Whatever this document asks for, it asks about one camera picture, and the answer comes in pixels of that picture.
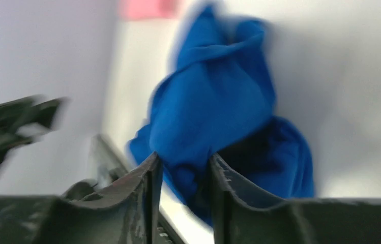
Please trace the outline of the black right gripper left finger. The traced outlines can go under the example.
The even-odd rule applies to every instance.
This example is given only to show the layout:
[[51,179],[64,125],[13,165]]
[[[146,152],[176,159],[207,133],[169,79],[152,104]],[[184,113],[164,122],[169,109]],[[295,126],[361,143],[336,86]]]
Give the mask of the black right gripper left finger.
[[0,195],[0,243],[154,243],[162,164],[151,154],[80,200]]

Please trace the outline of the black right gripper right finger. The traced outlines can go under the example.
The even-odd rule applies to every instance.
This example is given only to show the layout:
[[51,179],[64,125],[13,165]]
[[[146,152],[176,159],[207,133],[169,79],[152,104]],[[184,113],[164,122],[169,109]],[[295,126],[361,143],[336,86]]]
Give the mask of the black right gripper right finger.
[[282,199],[209,161],[215,243],[381,243],[381,198]]

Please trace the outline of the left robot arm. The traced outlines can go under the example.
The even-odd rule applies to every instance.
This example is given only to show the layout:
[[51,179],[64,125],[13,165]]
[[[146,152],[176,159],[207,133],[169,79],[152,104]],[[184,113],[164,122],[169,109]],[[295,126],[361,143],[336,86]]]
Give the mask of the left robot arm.
[[61,97],[39,102],[38,96],[28,96],[0,103],[0,167],[9,151],[36,142],[37,135],[20,134],[20,128],[38,124],[52,131],[56,114],[66,101]]

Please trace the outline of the blue t shirt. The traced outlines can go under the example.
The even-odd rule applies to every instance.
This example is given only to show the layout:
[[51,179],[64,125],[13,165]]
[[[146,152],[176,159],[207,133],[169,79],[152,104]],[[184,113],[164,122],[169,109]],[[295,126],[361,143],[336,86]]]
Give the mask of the blue t shirt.
[[137,164],[157,153],[169,188],[208,225],[207,164],[214,154],[280,198],[314,196],[308,143],[274,114],[264,37],[258,19],[220,16],[214,3],[203,7],[175,70],[153,93],[146,124],[128,144]]

